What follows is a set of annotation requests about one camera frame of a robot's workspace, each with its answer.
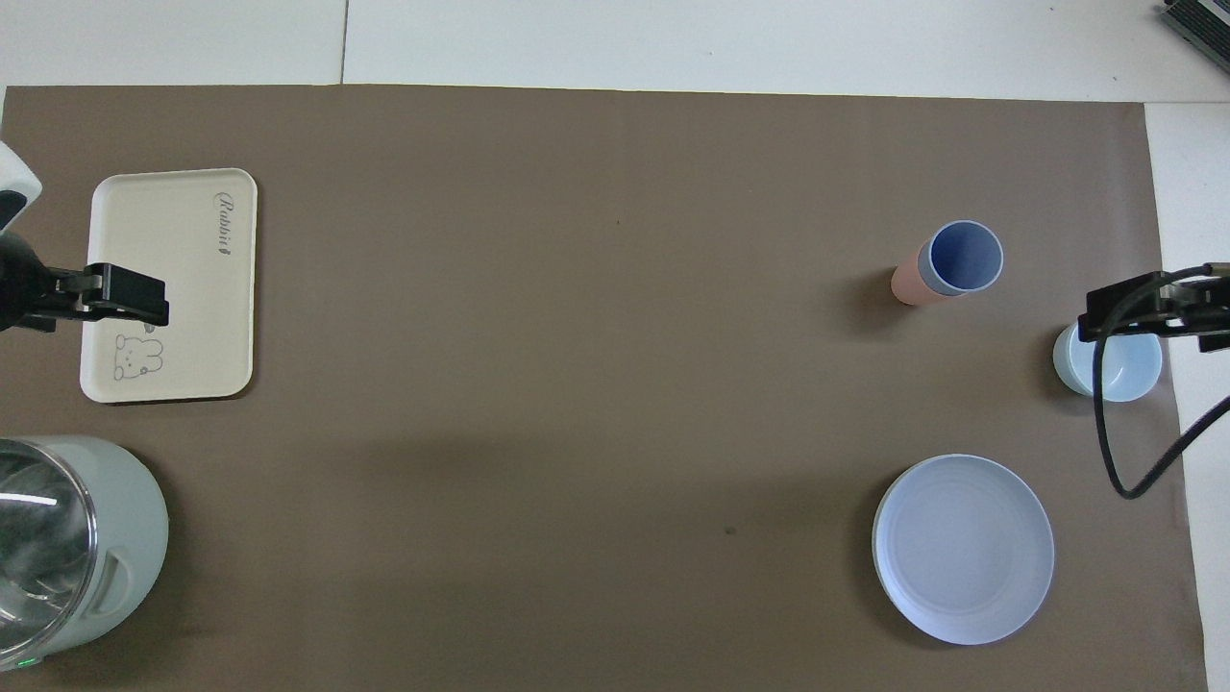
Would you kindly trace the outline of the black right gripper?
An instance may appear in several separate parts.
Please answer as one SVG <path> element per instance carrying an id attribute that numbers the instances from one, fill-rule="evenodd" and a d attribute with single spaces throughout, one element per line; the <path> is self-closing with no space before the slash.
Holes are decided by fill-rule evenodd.
<path id="1" fill-rule="evenodd" d="M 1229 349 L 1229 277 L 1173 281 L 1161 289 L 1164 270 L 1096 288 L 1085 295 L 1079 340 L 1103 336 L 1155 334 L 1165 340 L 1196 336 L 1199 352 Z"/>

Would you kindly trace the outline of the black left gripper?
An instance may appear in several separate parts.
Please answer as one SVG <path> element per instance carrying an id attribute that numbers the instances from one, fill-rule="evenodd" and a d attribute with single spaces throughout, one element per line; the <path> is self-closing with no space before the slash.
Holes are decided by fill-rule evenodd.
<path id="1" fill-rule="evenodd" d="M 79 280 L 85 277 L 82 304 Z M 140 321 L 170 324 L 166 283 L 145 273 L 96 262 L 85 272 L 46 265 L 17 234 L 1 238 L 1 329 L 52 333 L 58 320 Z"/>

